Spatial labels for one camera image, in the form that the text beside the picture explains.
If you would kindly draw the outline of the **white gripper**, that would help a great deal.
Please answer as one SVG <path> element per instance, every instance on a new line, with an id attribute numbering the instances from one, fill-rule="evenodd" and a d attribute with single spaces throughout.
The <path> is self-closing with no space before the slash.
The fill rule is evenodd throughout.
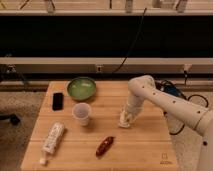
<path id="1" fill-rule="evenodd" d="M 121 111 L 120 122 L 122 124 L 133 123 L 140 112 L 141 108 L 139 106 L 126 104 Z"/>

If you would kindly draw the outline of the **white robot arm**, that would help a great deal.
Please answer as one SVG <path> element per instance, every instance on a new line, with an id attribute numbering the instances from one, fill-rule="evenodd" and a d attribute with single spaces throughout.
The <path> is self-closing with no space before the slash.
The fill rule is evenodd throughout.
<path id="1" fill-rule="evenodd" d="M 131 79 L 128 90 L 130 94 L 120 114 L 120 127 L 128 128 L 137 118 L 143 102 L 149 100 L 203 137 L 197 171 L 213 171 L 213 110 L 158 90 L 150 75 Z"/>

